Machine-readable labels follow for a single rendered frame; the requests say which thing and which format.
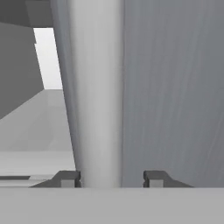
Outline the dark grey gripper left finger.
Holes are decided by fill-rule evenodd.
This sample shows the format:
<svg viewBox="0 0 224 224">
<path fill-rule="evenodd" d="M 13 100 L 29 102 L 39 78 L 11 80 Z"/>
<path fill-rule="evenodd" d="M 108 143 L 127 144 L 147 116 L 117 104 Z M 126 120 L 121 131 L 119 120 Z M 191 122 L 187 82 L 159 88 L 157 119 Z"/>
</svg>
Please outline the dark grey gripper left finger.
<svg viewBox="0 0 224 224">
<path fill-rule="evenodd" d="M 34 187 L 81 187 L 81 173 L 79 171 L 58 171 L 51 179 L 34 185 Z"/>
</svg>

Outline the grey fridge door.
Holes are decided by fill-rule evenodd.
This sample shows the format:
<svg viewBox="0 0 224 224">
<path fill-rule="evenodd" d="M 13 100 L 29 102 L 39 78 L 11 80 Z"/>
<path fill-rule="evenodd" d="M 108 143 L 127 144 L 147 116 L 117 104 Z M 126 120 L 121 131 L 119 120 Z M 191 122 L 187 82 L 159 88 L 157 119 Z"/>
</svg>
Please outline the grey fridge door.
<svg viewBox="0 0 224 224">
<path fill-rule="evenodd" d="M 82 183 L 68 4 L 50 5 Z M 224 0 L 124 0 L 119 187 L 142 186 L 144 171 L 224 187 Z"/>
</svg>

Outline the dark grey cabinet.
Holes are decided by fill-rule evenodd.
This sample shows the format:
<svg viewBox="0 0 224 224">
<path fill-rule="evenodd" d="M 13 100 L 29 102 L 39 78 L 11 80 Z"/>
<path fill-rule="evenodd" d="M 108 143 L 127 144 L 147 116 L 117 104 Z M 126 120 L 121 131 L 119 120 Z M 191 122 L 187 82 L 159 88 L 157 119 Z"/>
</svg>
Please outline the dark grey cabinet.
<svg viewBox="0 0 224 224">
<path fill-rule="evenodd" d="M 44 89 L 34 30 L 52 26 L 50 0 L 0 0 L 0 119 Z"/>
</svg>

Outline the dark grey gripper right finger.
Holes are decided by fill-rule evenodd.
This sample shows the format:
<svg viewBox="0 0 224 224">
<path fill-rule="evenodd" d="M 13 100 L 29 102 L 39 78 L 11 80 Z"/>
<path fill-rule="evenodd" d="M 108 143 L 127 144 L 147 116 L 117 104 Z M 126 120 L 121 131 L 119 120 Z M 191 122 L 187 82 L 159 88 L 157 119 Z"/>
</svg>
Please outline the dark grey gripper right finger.
<svg viewBox="0 0 224 224">
<path fill-rule="evenodd" d="M 143 187 L 151 188 L 152 182 L 158 181 L 160 187 L 189 187 L 188 184 L 173 179 L 166 171 L 144 171 L 143 172 Z"/>
</svg>

